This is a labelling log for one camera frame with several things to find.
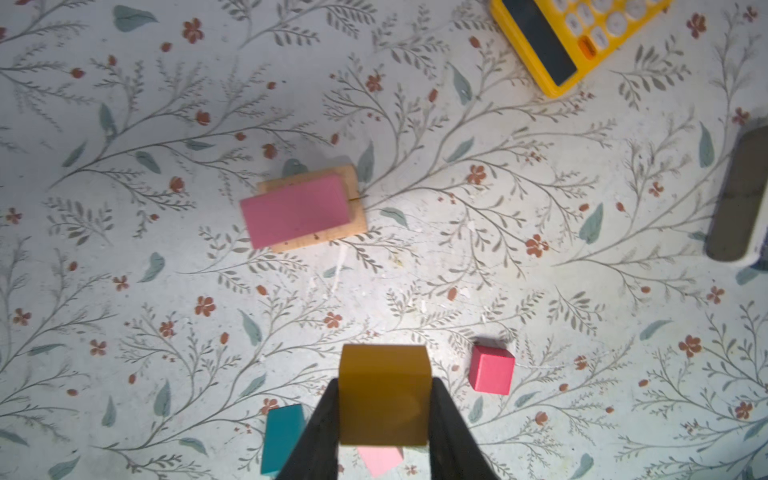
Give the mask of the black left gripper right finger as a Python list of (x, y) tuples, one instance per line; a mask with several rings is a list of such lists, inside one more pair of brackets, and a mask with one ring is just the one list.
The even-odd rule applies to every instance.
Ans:
[(445, 384), (432, 379), (428, 421), (432, 480), (497, 480)]

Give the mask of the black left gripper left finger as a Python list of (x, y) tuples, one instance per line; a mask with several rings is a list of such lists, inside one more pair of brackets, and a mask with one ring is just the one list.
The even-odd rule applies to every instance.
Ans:
[(339, 382), (329, 382), (277, 480), (337, 480)]

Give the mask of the yellow cube block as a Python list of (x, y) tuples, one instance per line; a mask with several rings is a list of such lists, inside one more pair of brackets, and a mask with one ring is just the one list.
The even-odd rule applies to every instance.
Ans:
[(428, 443), (432, 373), (425, 346), (347, 344), (338, 387), (341, 444)]

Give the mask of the dark pink rectangular block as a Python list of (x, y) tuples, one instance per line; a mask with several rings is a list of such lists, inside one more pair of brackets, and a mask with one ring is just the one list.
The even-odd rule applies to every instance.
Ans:
[(350, 221), (344, 182), (339, 175), (295, 185), (240, 201), (254, 249), (262, 249)]

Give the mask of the arched natural wood block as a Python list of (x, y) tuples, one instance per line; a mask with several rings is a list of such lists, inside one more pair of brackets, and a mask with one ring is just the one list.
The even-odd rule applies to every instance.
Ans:
[(296, 236), (284, 242), (279, 242), (271, 246), (273, 251), (287, 252), (367, 231), (367, 221), (358, 189), (357, 171), (352, 164), (264, 181), (258, 184), (258, 192), (260, 194), (267, 194), (274, 191), (282, 191), (285, 188), (296, 185), (304, 186), (333, 175), (338, 176), (343, 184), (349, 222), (344, 225), (334, 226), (333, 228), (318, 229), (306, 235)]

